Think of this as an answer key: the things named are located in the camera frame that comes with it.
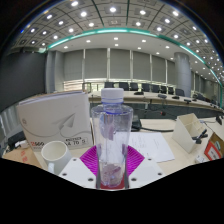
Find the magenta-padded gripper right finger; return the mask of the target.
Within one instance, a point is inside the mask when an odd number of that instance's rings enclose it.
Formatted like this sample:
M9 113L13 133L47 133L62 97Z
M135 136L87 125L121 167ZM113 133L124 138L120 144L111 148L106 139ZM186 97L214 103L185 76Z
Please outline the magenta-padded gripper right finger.
M144 157L133 147L128 147L124 178L126 189L140 188L162 177L165 173L153 158Z

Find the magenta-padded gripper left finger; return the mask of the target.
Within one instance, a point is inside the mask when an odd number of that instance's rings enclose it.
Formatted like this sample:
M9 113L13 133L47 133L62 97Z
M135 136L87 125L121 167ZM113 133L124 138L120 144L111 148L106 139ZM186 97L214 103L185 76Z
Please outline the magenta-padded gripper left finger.
M80 158L73 157L59 176L78 186L95 189L97 186L98 157L96 147L88 149Z

